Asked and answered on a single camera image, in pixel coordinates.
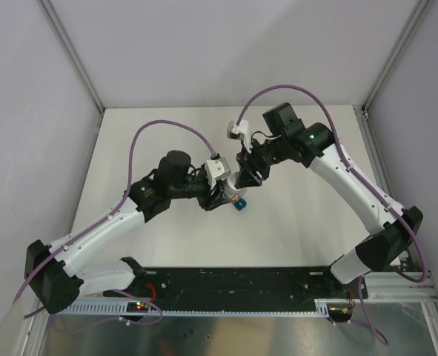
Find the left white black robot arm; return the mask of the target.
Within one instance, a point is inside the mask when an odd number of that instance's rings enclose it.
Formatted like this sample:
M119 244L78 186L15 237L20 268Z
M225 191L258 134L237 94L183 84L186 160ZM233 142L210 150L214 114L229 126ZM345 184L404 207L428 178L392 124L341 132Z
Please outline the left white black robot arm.
M97 251L169 209L173 200L196 199L210 211L231 201L227 160L219 154L198 168L183 151L170 151L147 176L129 182L122 198L102 218L77 233L49 244L27 247L24 278L50 314L64 311L79 297L109 290L130 296L145 290L145 271L132 257L88 269Z

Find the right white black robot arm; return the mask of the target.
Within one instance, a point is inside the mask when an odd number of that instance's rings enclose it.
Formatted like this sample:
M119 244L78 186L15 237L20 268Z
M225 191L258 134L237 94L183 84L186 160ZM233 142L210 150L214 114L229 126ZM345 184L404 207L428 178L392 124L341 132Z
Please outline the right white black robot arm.
M228 137L242 143L236 156L235 186L260 186L272 165L291 160L311 169L346 201L369 235L334 261L323 280L330 296L341 297L356 278L383 271L409 247L422 212L417 207L405 208L371 182L321 122L305 126L287 102L265 112L263 118L271 132L264 142L252 137L245 120L228 126Z

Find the blue pill box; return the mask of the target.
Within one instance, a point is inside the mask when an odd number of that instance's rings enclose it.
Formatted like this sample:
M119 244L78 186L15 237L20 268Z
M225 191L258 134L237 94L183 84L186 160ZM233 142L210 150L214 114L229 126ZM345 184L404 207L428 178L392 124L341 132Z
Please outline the blue pill box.
M242 211L243 209L245 209L247 207L247 202L245 199L241 198L241 199L238 199L237 201L235 201L233 203L233 206L237 211Z

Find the white bottle cap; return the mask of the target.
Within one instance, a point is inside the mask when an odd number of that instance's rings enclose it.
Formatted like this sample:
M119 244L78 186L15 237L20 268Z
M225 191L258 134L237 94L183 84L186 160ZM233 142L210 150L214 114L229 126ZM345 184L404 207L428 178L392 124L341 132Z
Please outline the white bottle cap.
M238 190L239 188L237 187L237 180L238 180L239 174L236 172L234 174L231 174L228 178L227 178L227 184L232 188L232 189L236 189Z

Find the white pill bottle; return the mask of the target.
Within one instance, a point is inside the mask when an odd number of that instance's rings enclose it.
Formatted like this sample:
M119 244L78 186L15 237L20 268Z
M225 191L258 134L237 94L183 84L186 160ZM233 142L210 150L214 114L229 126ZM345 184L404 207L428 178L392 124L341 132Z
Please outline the white pill bottle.
M231 200L231 202L238 202L242 199L247 191L246 188L238 188L237 182L239 173L233 173L225 180L225 196Z

